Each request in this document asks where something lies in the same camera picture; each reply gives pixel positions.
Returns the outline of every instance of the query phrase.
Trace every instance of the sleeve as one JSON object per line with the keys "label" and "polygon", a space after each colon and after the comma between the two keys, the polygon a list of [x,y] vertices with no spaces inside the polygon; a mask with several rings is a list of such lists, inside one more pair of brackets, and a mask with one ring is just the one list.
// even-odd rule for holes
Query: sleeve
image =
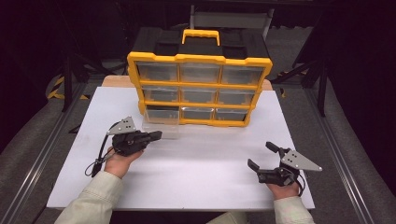
{"label": "sleeve", "polygon": [[289,197],[274,201],[277,224],[312,224],[315,223],[306,210],[300,197]]}
{"label": "sleeve", "polygon": [[122,181],[118,177],[99,172],[78,198],[67,205],[55,223],[107,224],[121,192]]}

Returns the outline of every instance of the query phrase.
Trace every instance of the floor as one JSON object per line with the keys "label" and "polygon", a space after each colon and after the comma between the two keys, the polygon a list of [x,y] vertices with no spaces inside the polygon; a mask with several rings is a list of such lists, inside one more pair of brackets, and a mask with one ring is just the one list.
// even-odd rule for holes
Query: floor
{"label": "floor", "polygon": [[[291,69],[290,65],[310,32],[310,28],[269,30],[266,44],[274,68],[268,79]],[[328,82],[326,91],[326,118],[321,118],[312,106],[318,88],[304,90],[298,84],[299,79],[294,77],[283,84],[273,85],[273,88],[296,149],[324,170],[306,173],[316,205],[316,209],[311,211],[314,220],[316,223],[394,223],[396,199],[350,128],[331,82]],[[74,87],[76,91],[92,96],[102,81],[103,77],[96,76],[87,85]],[[66,113],[61,113],[63,103],[62,99],[49,99],[49,103],[21,129],[0,155],[0,217],[4,218],[1,223],[53,223],[59,216],[60,211],[45,208],[45,205],[76,137],[69,131],[82,122],[90,100],[77,100],[73,109]],[[60,122],[64,126],[56,133],[53,129]],[[43,157],[43,154],[47,154],[48,159],[36,162],[36,158]],[[29,183],[24,183],[25,177],[34,171],[36,176],[28,179]],[[247,215],[252,224],[275,223],[273,211]]]}

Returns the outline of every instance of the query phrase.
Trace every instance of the person's left hand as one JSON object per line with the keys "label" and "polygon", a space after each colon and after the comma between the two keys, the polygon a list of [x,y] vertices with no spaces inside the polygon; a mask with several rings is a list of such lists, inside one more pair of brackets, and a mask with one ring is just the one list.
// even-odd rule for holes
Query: person's left hand
{"label": "person's left hand", "polygon": [[114,148],[110,147],[108,149],[108,153],[110,155],[113,153],[115,154],[106,161],[105,171],[117,176],[119,179],[122,179],[128,172],[131,163],[139,158],[143,154],[143,151],[144,150],[140,150],[130,156],[124,157],[115,153]]}

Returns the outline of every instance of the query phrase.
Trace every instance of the dark background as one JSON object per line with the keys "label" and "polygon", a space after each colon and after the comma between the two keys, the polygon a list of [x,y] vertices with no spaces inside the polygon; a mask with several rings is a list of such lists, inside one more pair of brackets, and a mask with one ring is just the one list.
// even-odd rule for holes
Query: dark background
{"label": "dark background", "polygon": [[[46,2],[56,8],[54,22]],[[346,1],[331,2],[340,6]],[[316,26],[297,63],[329,58],[329,78],[350,125],[373,165],[396,194],[396,39],[391,1],[347,1],[339,10],[277,8],[272,26]],[[265,12],[267,7],[201,5],[200,11]],[[62,71],[67,39],[96,63],[125,59],[141,26],[188,23],[188,4],[112,1],[0,3],[0,150],[47,103],[46,88]]]}

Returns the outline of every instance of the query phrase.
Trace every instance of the table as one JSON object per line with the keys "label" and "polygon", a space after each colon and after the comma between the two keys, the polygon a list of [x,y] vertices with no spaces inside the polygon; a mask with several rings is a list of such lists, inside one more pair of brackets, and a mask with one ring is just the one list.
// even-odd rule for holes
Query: table
{"label": "table", "polygon": [[[97,88],[78,136],[49,196],[47,207],[65,208],[91,178],[84,171],[96,158],[109,127],[132,116],[140,129],[136,90]],[[279,157],[265,147],[271,141],[294,148],[274,91],[264,91],[246,128],[180,125],[177,140],[148,145],[123,178],[124,192],[116,210],[137,211],[262,211],[273,209],[271,191],[258,183],[247,166],[254,160],[274,169]],[[309,187],[303,202],[315,208]]]}

